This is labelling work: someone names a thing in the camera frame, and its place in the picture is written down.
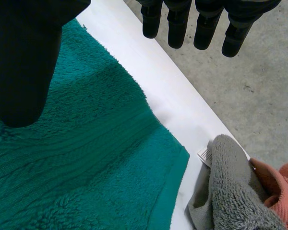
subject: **concrete floor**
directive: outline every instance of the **concrete floor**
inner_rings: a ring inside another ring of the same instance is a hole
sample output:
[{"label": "concrete floor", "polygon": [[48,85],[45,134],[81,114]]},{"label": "concrete floor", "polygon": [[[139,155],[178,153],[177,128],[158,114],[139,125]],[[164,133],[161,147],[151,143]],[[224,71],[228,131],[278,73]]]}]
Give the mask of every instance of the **concrete floor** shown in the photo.
[{"label": "concrete floor", "polygon": [[[142,21],[141,5],[124,1]],[[225,12],[206,51],[193,46],[194,6],[178,50],[168,46],[167,13],[163,6],[157,42],[251,157],[276,168],[288,162],[288,0],[253,25],[234,58],[221,54],[229,23]]]}]

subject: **folded towel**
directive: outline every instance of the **folded towel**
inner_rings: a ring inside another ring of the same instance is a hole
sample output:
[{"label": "folded towel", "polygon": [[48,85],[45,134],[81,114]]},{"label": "folded towel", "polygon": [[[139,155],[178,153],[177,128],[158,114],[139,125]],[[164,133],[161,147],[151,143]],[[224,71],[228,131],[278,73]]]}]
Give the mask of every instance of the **folded towel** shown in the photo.
[{"label": "folded towel", "polygon": [[267,194],[236,141],[220,135],[213,141],[211,152],[207,201],[199,204],[202,199],[195,196],[188,204],[195,228],[284,230],[279,217],[263,205]]},{"label": "folded towel", "polygon": [[0,121],[0,229],[168,230],[188,157],[138,84],[72,21],[39,121]]},{"label": "folded towel", "polygon": [[256,159],[252,158],[250,162],[256,168],[255,173],[261,184],[270,194],[264,204],[281,217],[288,229],[288,163],[277,171]]}]

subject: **green towel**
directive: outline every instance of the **green towel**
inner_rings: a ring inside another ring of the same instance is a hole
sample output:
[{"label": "green towel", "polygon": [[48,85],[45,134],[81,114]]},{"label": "green towel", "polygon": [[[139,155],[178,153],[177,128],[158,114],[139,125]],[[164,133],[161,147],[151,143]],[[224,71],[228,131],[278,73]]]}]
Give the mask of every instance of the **green towel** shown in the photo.
[{"label": "green towel", "polygon": [[138,84],[72,21],[40,120],[0,121],[0,229],[168,230],[188,158]]}]

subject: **fabric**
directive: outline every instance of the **fabric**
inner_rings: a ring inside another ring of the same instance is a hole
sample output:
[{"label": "fabric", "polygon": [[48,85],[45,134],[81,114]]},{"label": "fabric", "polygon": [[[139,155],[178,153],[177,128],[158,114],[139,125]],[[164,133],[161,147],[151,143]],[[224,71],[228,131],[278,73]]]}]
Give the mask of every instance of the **fabric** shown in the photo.
[{"label": "fabric", "polygon": [[243,149],[232,138],[220,135],[211,147],[212,164],[204,204],[188,204],[197,230],[283,230],[279,217],[263,205],[267,194]]},{"label": "fabric", "polygon": [[277,171],[256,159],[252,158],[250,162],[261,184],[270,194],[264,204],[281,217],[288,229],[288,163]]},{"label": "fabric", "polygon": [[41,118],[0,121],[0,229],[168,230],[188,158],[138,84],[72,21]]}]

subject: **white surface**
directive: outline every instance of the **white surface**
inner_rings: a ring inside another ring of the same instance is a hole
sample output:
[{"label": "white surface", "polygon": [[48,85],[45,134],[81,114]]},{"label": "white surface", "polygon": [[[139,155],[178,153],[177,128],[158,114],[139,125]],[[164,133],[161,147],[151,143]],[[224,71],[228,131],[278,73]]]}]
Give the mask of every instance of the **white surface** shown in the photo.
[{"label": "white surface", "polygon": [[172,216],[171,230],[191,230],[186,206],[200,181],[196,153],[218,134],[230,132],[123,0],[92,0],[77,20],[139,83],[160,122],[190,153]]}]

